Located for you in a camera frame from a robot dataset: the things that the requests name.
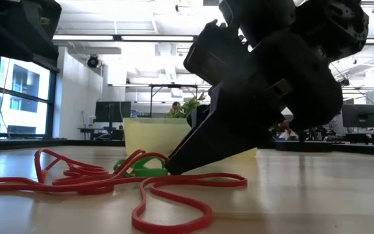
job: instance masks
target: window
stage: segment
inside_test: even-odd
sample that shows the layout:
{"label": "window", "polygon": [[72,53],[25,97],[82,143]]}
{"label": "window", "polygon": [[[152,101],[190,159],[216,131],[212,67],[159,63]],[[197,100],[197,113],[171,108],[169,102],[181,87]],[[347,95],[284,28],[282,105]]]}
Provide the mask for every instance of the window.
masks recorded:
{"label": "window", "polygon": [[47,104],[0,93],[0,133],[45,134]]}
{"label": "window", "polygon": [[47,100],[49,82],[49,70],[32,62],[1,58],[1,88]]}

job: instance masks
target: green plastic object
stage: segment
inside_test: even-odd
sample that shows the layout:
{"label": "green plastic object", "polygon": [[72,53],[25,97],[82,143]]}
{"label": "green plastic object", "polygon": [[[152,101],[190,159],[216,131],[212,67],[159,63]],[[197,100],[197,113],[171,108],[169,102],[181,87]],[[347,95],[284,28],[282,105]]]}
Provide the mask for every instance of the green plastic object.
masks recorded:
{"label": "green plastic object", "polygon": [[[148,168],[145,164],[153,159],[158,159],[161,162],[161,168]],[[114,170],[118,169],[125,162],[125,159],[120,159],[116,162]],[[127,177],[156,177],[156,176],[166,176],[168,171],[164,168],[164,160],[158,157],[147,157],[134,163],[132,166],[132,173],[125,172]]]}

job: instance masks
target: wooden table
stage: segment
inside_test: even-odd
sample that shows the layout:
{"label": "wooden table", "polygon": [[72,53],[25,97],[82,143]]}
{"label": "wooden table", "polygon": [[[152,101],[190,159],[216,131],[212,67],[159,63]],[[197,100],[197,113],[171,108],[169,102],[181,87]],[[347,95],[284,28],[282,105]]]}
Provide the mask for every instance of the wooden table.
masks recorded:
{"label": "wooden table", "polygon": [[[84,163],[112,169],[124,148],[53,147]],[[30,150],[0,151],[0,176],[36,179]],[[42,157],[42,164],[52,158]],[[49,177],[62,177],[65,164]],[[292,153],[259,150],[258,157],[231,157],[191,174],[233,172],[247,188],[172,186],[167,190],[201,200],[214,209],[214,224],[199,233],[367,233],[374,234],[374,156],[348,153]],[[113,194],[49,195],[0,193],[0,234],[139,233],[131,211],[140,201],[138,185],[116,186]],[[178,224],[199,211],[148,197],[144,219]]]}

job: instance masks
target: red rubber band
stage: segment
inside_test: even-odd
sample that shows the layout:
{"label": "red rubber band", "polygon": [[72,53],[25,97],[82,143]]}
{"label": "red rubber band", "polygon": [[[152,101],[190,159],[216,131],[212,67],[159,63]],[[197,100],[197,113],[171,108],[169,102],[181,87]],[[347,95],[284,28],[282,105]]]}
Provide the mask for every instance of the red rubber band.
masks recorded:
{"label": "red rubber band", "polygon": [[[43,170],[40,164],[40,156],[46,153],[56,159],[46,166]],[[104,194],[113,192],[115,185],[124,183],[140,182],[141,203],[132,212],[132,225],[145,233],[163,234],[163,233],[191,233],[199,229],[207,228],[213,221],[212,208],[195,199],[184,196],[172,194],[160,190],[160,187],[166,185],[199,185],[208,187],[244,187],[247,186],[247,180],[240,175],[227,173],[213,173],[204,175],[168,175],[161,177],[125,177],[125,172],[131,166],[146,157],[159,157],[164,161],[168,158],[159,153],[146,153],[144,150],[137,150],[128,159],[121,164],[112,174],[109,174],[104,168],[94,166],[78,161],[74,161],[65,156],[59,155],[48,149],[41,149],[35,153],[34,164],[36,167],[36,174],[38,182],[23,177],[0,177],[0,191],[38,191],[38,192],[77,192],[79,194]],[[69,170],[63,172],[67,177],[53,181],[52,185],[45,184],[45,175],[58,162],[64,161],[69,166]],[[225,177],[230,180],[226,181],[207,181],[205,179],[214,177]],[[151,193],[173,200],[175,202],[189,205],[203,212],[203,216],[196,218],[185,224],[178,224],[172,226],[163,226],[158,224],[148,223],[140,218],[145,211],[147,203],[145,187],[151,185]]]}

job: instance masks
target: computer monitor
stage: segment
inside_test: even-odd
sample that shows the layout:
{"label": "computer monitor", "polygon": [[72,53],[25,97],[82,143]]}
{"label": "computer monitor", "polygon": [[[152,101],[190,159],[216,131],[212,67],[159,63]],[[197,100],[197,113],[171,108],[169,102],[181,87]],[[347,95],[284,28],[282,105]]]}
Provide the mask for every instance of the computer monitor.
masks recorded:
{"label": "computer monitor", "polygon": [[123,122],[131,117],[130,101],[98,101],[96,103],[96,122]]}
{"label": "computer monitor", "polygon": [[374,127],[374,105],[345,104],[342,114],[344,127]]}

